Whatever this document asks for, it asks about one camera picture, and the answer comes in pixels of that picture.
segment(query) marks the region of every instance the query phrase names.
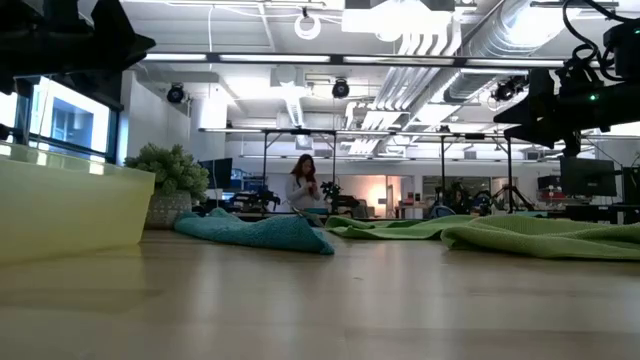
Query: white pillar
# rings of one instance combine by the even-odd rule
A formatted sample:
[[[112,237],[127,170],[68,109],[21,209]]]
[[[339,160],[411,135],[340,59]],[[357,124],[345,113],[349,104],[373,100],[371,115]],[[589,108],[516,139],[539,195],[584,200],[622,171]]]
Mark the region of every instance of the white pillar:
[[[210,99],[196,99],[191,103],[191,141],[189,152],[196,160],[224,158],[225,134],[200,132],[200,128],[226,128],[226,100],[212,94]]]

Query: glass window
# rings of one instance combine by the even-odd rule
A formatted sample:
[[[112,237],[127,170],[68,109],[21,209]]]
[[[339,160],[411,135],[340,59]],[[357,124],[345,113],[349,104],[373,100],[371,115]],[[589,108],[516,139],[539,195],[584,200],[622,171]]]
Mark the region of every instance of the glass window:
[[[0,124],[15,127],[17,104],[18,95],[16,93],[9,96],[0,93]]]
[[[107,152],[110,110],[45,77],[33,87],[30,132]]]
[[[33,148],[36,147],[36,144],[37,144],[36,141],[29,141],[29,146]],[[81,153],[81,152],[77,152],[77,151],[73,151],[73,150],[69,150],[69,149],[61,148],[59,146],[49,145],[45,143],[40,143],[38,145],[38,149],[44,150],[44,151],[51,151],[56,154],[75,156],[82,159],[101,162],[101,163],[105,162],[105,159],[101,156],[89,155],[89,154],[85,154],[85,153]]]

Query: towel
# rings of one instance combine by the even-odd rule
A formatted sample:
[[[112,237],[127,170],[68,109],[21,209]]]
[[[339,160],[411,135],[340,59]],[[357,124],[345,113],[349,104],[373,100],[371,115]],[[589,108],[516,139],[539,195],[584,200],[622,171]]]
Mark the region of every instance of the towel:
[[[274,216],[255,223],[248,223],[214,209],[209,216],[183,214],[174,225],[182,234],[200,239],[262,247],[294,250],[322,255],[333,255],[334,250],[321,231],[312,229],[301,216]]]
[[[494,250],[545,259],[640,260],[640,224],[456,215],[426,222],[380,223],[332,217],[326,228],[348,238],[441,240],[450,249]]]

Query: teal towel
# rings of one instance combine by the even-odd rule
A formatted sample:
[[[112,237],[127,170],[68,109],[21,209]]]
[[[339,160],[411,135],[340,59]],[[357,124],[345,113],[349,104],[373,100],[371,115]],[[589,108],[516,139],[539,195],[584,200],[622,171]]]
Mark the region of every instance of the teal towel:
[[[214,209],[207,217],[185,213],[176,221],[174,228],[182,234],[225,244],[322,255],[334,253],[324,234],[312,229],[301,216],[274,216],[248,223],[222,209]]]

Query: wooden floor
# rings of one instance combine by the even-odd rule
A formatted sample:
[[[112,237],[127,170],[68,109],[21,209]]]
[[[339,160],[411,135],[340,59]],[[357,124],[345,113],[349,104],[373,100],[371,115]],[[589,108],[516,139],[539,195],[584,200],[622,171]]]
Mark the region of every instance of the wooden floor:
[[[151,232],[0,269],[0,359],[640,356],[640,264],[331,241],[322,257]]]

